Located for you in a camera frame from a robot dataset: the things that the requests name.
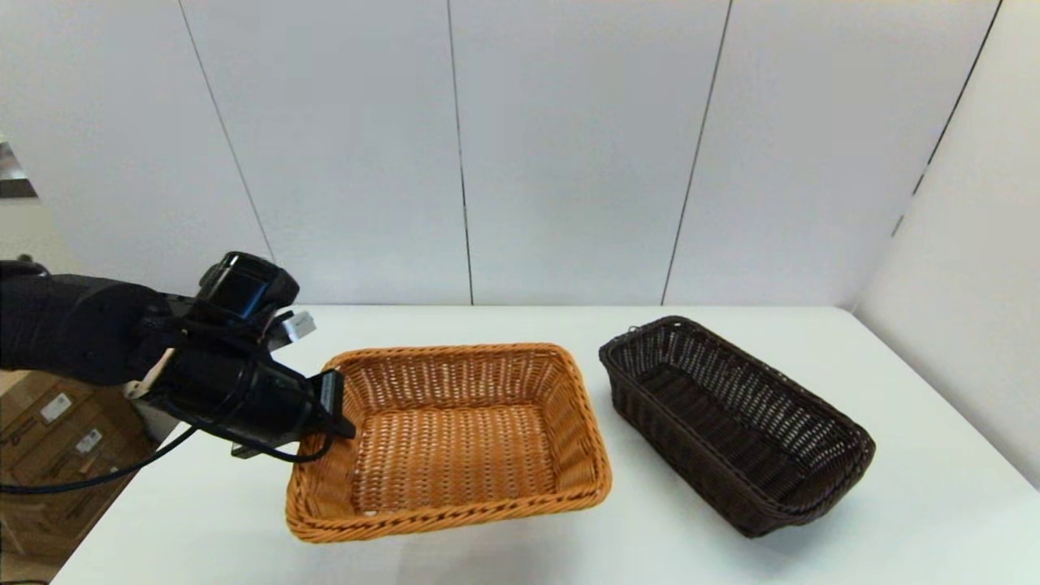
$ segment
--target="tabletop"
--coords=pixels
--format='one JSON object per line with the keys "label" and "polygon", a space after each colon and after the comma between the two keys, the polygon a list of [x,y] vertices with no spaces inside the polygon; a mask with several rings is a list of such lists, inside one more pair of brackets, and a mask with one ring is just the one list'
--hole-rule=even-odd
{"label": "tabletop", "polygon": [[[276,352],[305,375],[360,348],[550,341],[575,357],[614,473],[601,505],[365,542],[285,525],[290,465],[197,433],[141,470],[53,581],[92,583],[1036,583],[1038,493],[956,410],[834,308],[305,306]],[[613,409],[600,346],[688,316],[862,425],[878,444],[826,516],[747,539]],[[184,426],[176,432],[183,431]]]}

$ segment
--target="wicker basket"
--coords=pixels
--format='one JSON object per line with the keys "label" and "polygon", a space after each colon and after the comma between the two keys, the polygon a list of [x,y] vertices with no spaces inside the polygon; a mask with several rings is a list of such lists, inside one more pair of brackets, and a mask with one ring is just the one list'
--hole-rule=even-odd
{"label": "wicker basket", "polygon": [[822,516],[874,457],[846,415],[687,319],[646,325],[599,355],[617,411],[745,536]]}
{"label": "wicker basket", "polygon": [[[289,529],[364,540],[589,508],[610,468],[581,374],[549,344],[395,348],[333,358],[358,438],[292,469]],[[321,437],[309,437],[302,454]]]}

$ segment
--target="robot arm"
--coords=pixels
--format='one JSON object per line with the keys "label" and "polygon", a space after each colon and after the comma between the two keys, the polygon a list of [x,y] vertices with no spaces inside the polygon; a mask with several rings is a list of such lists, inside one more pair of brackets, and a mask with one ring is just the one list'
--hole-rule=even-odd
{"label": "robot arm", "polygon": [[[0,262],[0,367],[42,370],[96,384],[147,380],[141,400],[232,440],[233,454],[313,460],[334,437],[353,438],[342,377],[305,378],[275,361],[298,285],[284,270],[229,252],[193,299],[31,261]],[[276,448],[324,433],[319,453]]]}

